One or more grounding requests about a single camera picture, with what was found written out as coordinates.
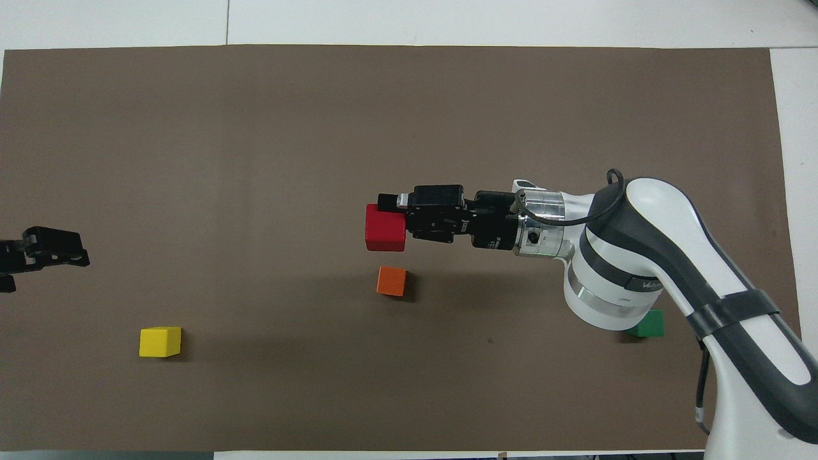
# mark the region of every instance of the yellow cube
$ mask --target yellow cube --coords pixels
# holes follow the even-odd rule
[[[139,332],[139,356],[167,358],[181,349],[181,327],[148,327]]]

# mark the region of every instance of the black strap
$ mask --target black strap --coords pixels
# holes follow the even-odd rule
[[[778,313],[779,310],[772,303],[766,292],[753,289],[751,291],[728,294],[711,304],[696,309],[687,316],[687,321],[693,327],[699,340],[713,334],[723,327],[736,324],[745,319],[755,318],[764,314]]]

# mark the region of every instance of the white robotic arm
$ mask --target white robotic arm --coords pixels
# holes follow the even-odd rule
[[[618,181],[612,183],[612,175]],[[609,171],[594,195],[551,192],[517,180],[512,192],[419,186],[379,196],[366,239],[384,246],[382,218],[413,237],[560,259],[571,310],[609,330],[635,326],[667,290],[712,356],[718,396],[705,458],[818,458],[818,363],[712,239],[690,200],[654,178]],[[395,228],[391,235],[397,235]],[[697,408],[697,420],[702,413]]]

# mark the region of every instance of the orange block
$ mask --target orange block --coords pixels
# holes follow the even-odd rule
[[[378,271],[379,294],[403,297],[403,288],[407,284],[407,271],[403,268],[381,267]]]

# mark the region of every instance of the green cube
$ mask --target green cube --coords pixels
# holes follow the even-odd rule
[[[664,312],[659,309],[651,309],[639,321],[639,324],[625,332],[637,337],[664,337]]]

